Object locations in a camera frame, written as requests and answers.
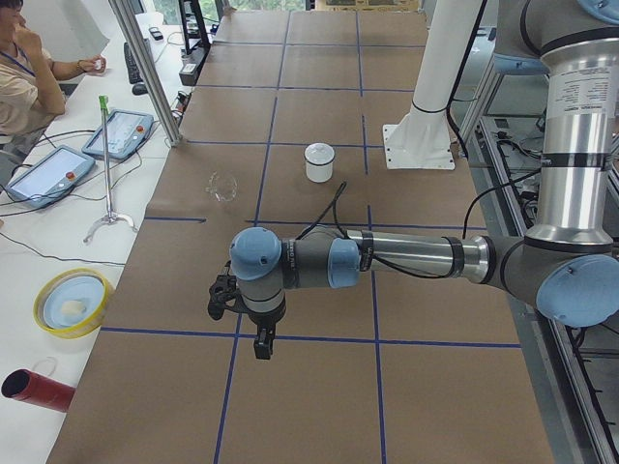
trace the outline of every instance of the computer mouse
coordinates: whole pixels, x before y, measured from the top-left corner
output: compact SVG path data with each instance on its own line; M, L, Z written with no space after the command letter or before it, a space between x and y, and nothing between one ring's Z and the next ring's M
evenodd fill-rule
M146 85L143 82L138 82L132 87L132 93L134 95L144 95L148 94L148 90L146 90Z

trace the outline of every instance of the hand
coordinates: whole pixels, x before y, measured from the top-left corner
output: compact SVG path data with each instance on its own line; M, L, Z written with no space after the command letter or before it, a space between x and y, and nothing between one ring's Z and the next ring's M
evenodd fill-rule
M103 74L107 67L107 61L101 55L93 56L85 60L79 60L78 66L85 72L90 74Z
M29 57L34 57L42 53L41 37L39 37L39 34L23 27L21 24L15 25L14 40L17 46L19 46Z

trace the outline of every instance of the table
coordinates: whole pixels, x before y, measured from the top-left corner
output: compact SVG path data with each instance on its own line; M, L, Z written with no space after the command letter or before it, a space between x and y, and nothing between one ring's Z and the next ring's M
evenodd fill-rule
M286 293L271 360L255 325L206 314L242 228L295 237L348 188L351 229L457 236L466 160L388 170L382 125L410 107L418 14L235 12L222 19L48 464L552 462L505 294L364 273ZM305 175L307 144L333 178ZM204 195L213 170L233 202ZM470 226L484 234L479 210Z
M181 85L178 71L182 67L180 46L182 41L177 26L162 26L164 40L151 40L153 57L167 100L172 103L177 92L191 89ZM107 59L107 71L103 76L84 76L67 101L67 112L56 118L46 134L65 131L94 130L101 124L98 95L109 96L110 109L130 109L154 114L148 95L134 96L127 78L123 54L122 34L114 36L102 55ZM55 144L66 144L77 150L87 140L88 134L72 135L69 138L54 138ZM36 147L26 162L40 160L52 149L47 143ZM133 156L112 170L112 182L124 173L136 168L114 189L115 209L132 216L137 227L144 217L144 208L159 179L168 154L165 133L159 127L150 140L140 149L142 160ZM102 161L89 174L101 173ZM86 197L104 196L103 175L77 188L74 193ZM6 193L0 203L10 200ZM24 206L2 206L1 215L26 211ZM105 201L86 201L67 197L56 205L40 212L21 216L5 217L0 232L24 242L45 254L62 257L81 257L125 263L135 240L135 233L125 223L103 227L93 242L82 242L90 225L105 214ZM37 362L52 357L57 368L52 378L68 385L77 385L88 359L97 331L82 338L64 340L41 330L32 316L33 302L43 286L58 274L77 267L87 267L102 273L113 285L118 282L123 266L105 266L78 262L60 262L43 259L22 246L0 237L0 377L4 379L19 368L31 369ZM40 464L45 462L58 435L65 415L55 411L31 406L26 403L0 399L0 455L2 461Z

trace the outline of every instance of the red can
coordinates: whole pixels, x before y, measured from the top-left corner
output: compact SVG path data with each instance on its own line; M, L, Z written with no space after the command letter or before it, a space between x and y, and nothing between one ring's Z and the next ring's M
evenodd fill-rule
M75 388L27 369L16 370L2 384L2 394L44 408L66 413Z

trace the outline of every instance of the blue joint cap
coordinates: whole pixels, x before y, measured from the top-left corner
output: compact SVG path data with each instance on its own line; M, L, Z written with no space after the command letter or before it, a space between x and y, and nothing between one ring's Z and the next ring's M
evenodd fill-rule
M232 272L242 280L266 276L279 263L281 242L277 235L263 227L239 232L230 245Z
M582 9L608 24L619 25L619 2L614 0L578 0Z
M548 74L548 68L537 58L509 56L494 53L494 68L499 74L538 75Z
M549 275L536 298L545 317L569 327L600 324L619 309L619 262L604 255L580 256Z
M352 287L359 281L359 249L353 240L335 239L329 249L329 285Z

